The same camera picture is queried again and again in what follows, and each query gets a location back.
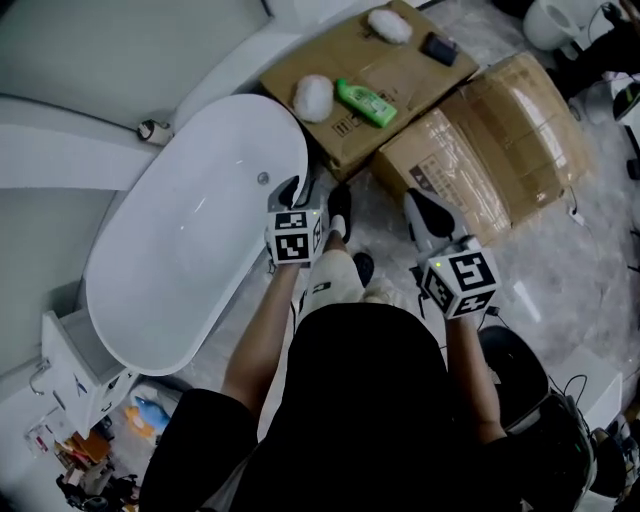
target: cotton ball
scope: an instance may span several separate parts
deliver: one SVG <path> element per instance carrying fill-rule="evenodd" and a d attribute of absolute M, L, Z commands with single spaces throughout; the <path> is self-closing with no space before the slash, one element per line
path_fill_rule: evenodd
<path fill-rule="evenodd" d="M 411 25 L 398 14 L 386 9 L 375 9 L 369 13 L 369 25 L 384 39 L 393 44 L 408 43 L 413 33 Z"/>
<path fill-rule="evenodd" d="M 326 76 L 308 75 L 298 82 L 293 98 L 298 117 L 310 123 L 321 123 L 333 109 L 333 84 Z"/>

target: green bottle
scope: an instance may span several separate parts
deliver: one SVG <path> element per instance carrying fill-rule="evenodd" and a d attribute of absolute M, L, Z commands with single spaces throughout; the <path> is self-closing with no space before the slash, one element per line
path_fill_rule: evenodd
<path fill-rule="evenodd" d="M 378 126 L 384 128 L 396 116 L 398 111 L 376 93 L 360 85 L 347 85 L 344 78 L 336 81 L 338 97 L 347 105 L 362 112 Z"/>

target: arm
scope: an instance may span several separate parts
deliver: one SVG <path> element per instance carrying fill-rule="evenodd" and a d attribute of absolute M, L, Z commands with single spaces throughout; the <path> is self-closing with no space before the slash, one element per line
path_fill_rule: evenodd
<path fill-rule="evenodd" d="M 257 419 L 278 369 L 300 265 L 276 270 L 260 306 L 231 355 L 221 393 L 244 404 Z"/>
<path fill-rule="evenodd" d="M 482 354 L 478 334 L 468 318 L 446 322 L 449 373 L 482 444 L 506 437 L 500 425 L 498 393 Z"/>

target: black object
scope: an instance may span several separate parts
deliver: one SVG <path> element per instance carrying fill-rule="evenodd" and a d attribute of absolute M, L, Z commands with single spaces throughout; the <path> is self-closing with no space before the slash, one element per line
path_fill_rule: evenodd
<path fill-rule="evenodd" d="M 532 3 L 533 0 L 493 0 L 493 5 L 502 12 L 520 19 L 526 16 Z"/>
<path fill-rule="evenodd" d="M 553 82 L 565 99 L 602 80 L 606 71 L 634 75 L 640 73 L 640 52 L 635 51 L 640 38 L 630 22 L 623 22 L 571 61 L 558 62 Z"/>
<path fill-rule="evenodd" d="M 451 240 L 451 235 L 456 229 L 453 216 L 442 206 L 425 197 L 417 189 L 410 188 L 408 192 L 415 201 L 423 222 L 433 236 Z"/>
<path fill-rule="evenodd" d="M 351 238 L 351 191 L 349 185 L 341 183 L 331 191 L 327 201 L 327 209 L 330 219 L 336 215 L 342 215 L 344 218 L 346 234 L 342 237 L 342 241 L 346 244 Z"/>
<path fill-rule="evenodd" d="M 549 394 L 547 373 L 533 351 L 515 332 L 500 326 L 479 333 L 489 368 L 500 381 L 500 423 L 508 430 L 540 406 Z"/>
<path fill-rule="evenodd" d="M 555 393 L 529 346 L 510 329 L 479 334 L 500 401 L 500 423 L 512 437 L 523 497 L 535 510 L 570 511 L 590 483 L 593 452 L 572 397 Z"/>
<path fill-rule="evenodd" d="M 598 475 L 591 491 L 601 496 L 617 498 L 625 487 L 627 467 L 618 443 L 609 434 L 605 435 L 607 438 L 596 448 Z"/>
<path fill-rule="evenodd" d="M 435 32 L 429 32 L 420 51 L 445 66 L 453 66 L 458 56 L 458 45 L 450 39 L 440 37 Z"/>
<path fill-rule="evenodd" d="M 353 257 L 353 262 L 356 264 L 356 269 L 358 270 L 358 276 L 360 277 L 362 287 L 366 288 L 371 282 L 373 271 L 375 269 L 373 258 L 365 252 L 359 252 Z"/>

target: bathroom floor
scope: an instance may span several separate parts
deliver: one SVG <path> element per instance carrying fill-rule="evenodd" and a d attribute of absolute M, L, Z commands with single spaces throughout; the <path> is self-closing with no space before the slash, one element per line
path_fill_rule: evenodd
<path fill-rule="evenodd" d="M 530 49 L 521 22 L 502 14 L 490 0 L 446 0 L 424 13 L 482 67 Z M 549 56 L 538 56 L 550 64 Z M 629 234 L 637 185 L 627 177 L 626 161 L 634 154 L 622 126 L 612 118 L 594 125 L 586 119 L 581 101 L 574 105 L 594 154 L 594 172 L 573 187 L 586 225 L 576 224 L 567 215 L 568 205 L 573 204 L 569 195 L 512 232 L 495 248 L 504 283 L 494 301 L 504 321 L 531 345 L 548 368 L 560 364 L 578 345 L 609 361 L 624 375 L 624 401 L 628 402 L 640 373 L 640 274 L 627 269 L 627 264 L 640 261 L 640 240 L 635 243 Z M 322 172 L 319 184 L 328 193 L 335 181 Z M 352 194 L 349 248 L 371 254 L 376 276 L 389 278 L 419 315 L 418 291 L 409 272 L 415 265 L 416 250 L 401 213 L 368 171 L 353 181 Z M 269 283 L 267 269 L 266 259 L 258 260 L 224 319 L 191 363 L 174 377 L 195 387 L 220 389 L 227 361 Z M 307 276 L 308 271 L 303 272 L 298 281 L 295 301 L 302 295 Z M 520 283 L 518 289 L 524 287 L 528 292 L 529 305 L 514 290 L 516 283 Z M 433 310 L 427 313 L 427 324 L 442 340 L 441 317 Z M 485 325 L 494 320 L 487 317 Z M 260 420 L 260 437 L 280 402 L 292 332 L 289 326 L 280 367 Z M 151 445 L 128 431 L 121 411 L 111 417 L 117 435 L 113 442 L 116 457 L 129 471 L 142 476 L 153 450 Z"/>

